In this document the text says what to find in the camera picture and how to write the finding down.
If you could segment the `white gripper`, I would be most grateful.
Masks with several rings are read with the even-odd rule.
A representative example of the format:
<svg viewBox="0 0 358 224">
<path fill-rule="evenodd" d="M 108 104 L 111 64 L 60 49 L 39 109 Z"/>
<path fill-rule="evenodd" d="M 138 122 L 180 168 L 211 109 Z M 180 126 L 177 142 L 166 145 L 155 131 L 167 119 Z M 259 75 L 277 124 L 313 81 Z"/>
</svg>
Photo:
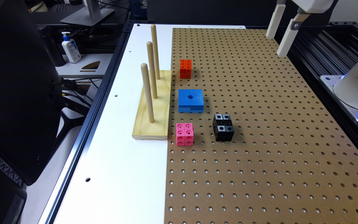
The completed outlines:
<svg viewBox="0 0 358 224">
<path fill-rule="evenodd" d="M 292 43 L 298 33 L 301 24 L 308 18 L 310 14 L 321 14 L 326 12 L 334 0 L 292 0 L 300 8 L 296 16 L 290 20 L 288 27 L 284 33 L 282 41 L 278 47 L 277 55 L 279 57 L 286 57 L 287 53 L 292 46 Z M 286 0 L 277 0 L 277 5 L 272 14 L 268 29 L 266 32 L 266 37 L 268 39 L 273 39 L 279 27 L 280 21 L 282 19 L 283 13 L 286 8 Z"/>
</svg>

